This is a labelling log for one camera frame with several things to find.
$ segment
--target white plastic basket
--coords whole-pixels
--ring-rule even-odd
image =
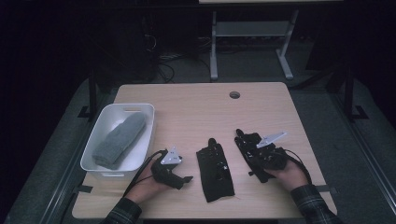
[[[146,115],[146,125],[136,137],[136,140],[125,149],[118,169],[109,170],[97,165],[92,158],[93,151],[106,138],[108,133],[136,111],[143,112]],[[148,152],[150,152],[150,145],[155,132],[154,112],[154,106],[150,104],[113,104],[106,106],[93,126],[81,157],[81,168],[97,178],[132,179],[138,168],[143,164]]]

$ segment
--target gray towel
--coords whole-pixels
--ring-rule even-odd
[[[105,140],[93,151],[92,157],[96,164],[108,169],[117,169],[122,152],[132,144],[146,124],[142,112],[135,112],[123,123],[111,131]]]

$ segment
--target round hole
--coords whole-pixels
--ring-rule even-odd
[[[239,97],[241,97],[241,94],[237,91],[232,91],[230,92],[230,97],[233,99],[238,99]]]

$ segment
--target hand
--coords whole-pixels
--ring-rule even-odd
[[[292,161],[288,161],[285,169],[283,170],[264,171],[270,175],[274,175],[288,191],[292,191],[293,189],[308,184],[308,180],[306,179],[304,172]]]
[[[125,198],[133,201],[134,203],[142,203],[160,192],[171,189],[171,187],[165,184],[158,183],[155,181],[154,177],[152,177],[151,165],[154,162],[155,160],[152,160],[143,170],[142,174],[136,181],[137,184],[129,190],[129,192],[125,195]]]

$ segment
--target shirt cuff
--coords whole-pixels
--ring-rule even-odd
[[[117,220],[120,223],[136,223],[142,209],[127,198],[121,198],[106,219]]]
[[[314,185],[300,186],[293,189],[290,194],[303,216],[315,213],[317,209],[328,209]]]

